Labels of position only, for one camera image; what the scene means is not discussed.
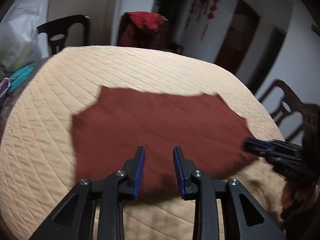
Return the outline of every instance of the quilted fabric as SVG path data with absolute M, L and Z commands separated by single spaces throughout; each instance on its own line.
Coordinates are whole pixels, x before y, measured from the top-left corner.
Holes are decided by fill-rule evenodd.
M 232 110 L 247 119 L 256 138 L 283 139 L 252 93 L 214 64 L 147 49 L 66 48 L 48 60 L 23 91 L 1 142 L 1 216 L 18 239 L 28 239 L 73 186 L 71 116 L 96 101 L 101 85 L 180 95 L 219 93 Z M 280 211 L 284 181 L 269 165 L 256 161 L 233 177 L 267 211 Z M 125 236 L 127 240 L 188 240 L 193 219 L 192 201 L 144 199 L 125 205 Z

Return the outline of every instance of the brown towel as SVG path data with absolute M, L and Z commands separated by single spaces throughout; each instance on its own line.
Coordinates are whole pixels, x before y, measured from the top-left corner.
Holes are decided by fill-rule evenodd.
M 257 157 L 242 150 L 252 134 L 219 95 L 178 96 L 102 87 L 97 103 L 73 116 L 76 180 L 103 179 L 138 146 L 146 150 L 141 194 L 178 192 L 172 150 L 215 178 Z

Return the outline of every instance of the red chinese knot decoration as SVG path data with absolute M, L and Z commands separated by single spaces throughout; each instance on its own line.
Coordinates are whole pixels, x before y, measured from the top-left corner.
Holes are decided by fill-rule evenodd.
M 214 18 L 214 11 L 217 10 L 217 3 L 219 2 L 220 0 L 213 0 L 213 5 L 210 7 L 210 13 L 208 13 L 208 20 L 211 20 L 212 18 Z M 205 25 L 203 31 L 202 31 L 202 35 L 201 35 L 201 38 L 200 40 L 202 41 L 206 32 L 207 32 L 207 29 L 208 29 L 208 23 Z
M 197 5 L 197 2 L 198 2 L 198 0 L 193 0 L 193 3 L 191 4 L 190 10 L 189 10 L 189 17 L 187 19 L 185 29 L 188 28 L 188 26 L 189 26 L 191 14 L 193 14 L 195 12 L 195 7 Z
M 208 6 L 209 6 L 209 2 L 210 2 L 210 0 L 199 0 L 199 5 L 198 6 L 200 7 L 200 10 L 199 10 L 199 14 L 198 14 L 198 17 L 197 17 L 197 22 L 200 20 L 202 10 L 203 10 L 203 15 L 206 15 L 207 9 L 208 9 Z

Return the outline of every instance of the pink strap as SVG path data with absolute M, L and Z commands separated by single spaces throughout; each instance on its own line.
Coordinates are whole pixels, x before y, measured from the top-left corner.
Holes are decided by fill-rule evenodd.
M 1 82 L 0 82 L 0 88 L 5 84 L 5 83 L 8 83 L 8 86 L 4 89 L 4 91 L 0 94 L 0 98 L 2 98 L 6 92 L 8 91 L 8 89 L 10 88 L 10 85 L 11 85 L 11 80 L 10 78 L 4 78 Z

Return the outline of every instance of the metal screw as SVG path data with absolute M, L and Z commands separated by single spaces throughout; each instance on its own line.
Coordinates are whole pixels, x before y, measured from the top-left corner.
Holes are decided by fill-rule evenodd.
M 88 179 L 81 179 L 80 180 L 80 185 L 87 185 L 89 183 Z
M 201 177 L 201 176 L 202 176 L 202 171 L 196 170 L 196 176 L 197 176 L 197 177 Z
M 239 181 L 237 179 L 230 179 L 229 180 L 229 183 L 232 185 L 232 186 L 237 186 L 239 184 Z
M 119 170 L 119 171 L 116 172 L 116 175 L 117 175 L 118 177 L 123 177 L 123 176 L 125 175 L 125 171 Z

